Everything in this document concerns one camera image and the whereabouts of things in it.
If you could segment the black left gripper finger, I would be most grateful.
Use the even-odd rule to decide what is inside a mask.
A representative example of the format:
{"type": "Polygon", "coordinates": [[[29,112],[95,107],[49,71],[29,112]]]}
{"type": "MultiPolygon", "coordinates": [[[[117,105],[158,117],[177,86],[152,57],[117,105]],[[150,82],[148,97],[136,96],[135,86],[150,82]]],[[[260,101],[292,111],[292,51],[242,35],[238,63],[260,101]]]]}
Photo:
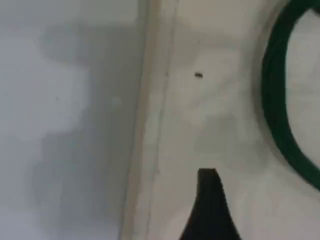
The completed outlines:
{"type": "Polygon", "coordinates": [[[181,240],[240,240],[221,178],[214,168],[197,172],[195,201],[181,240]]]}

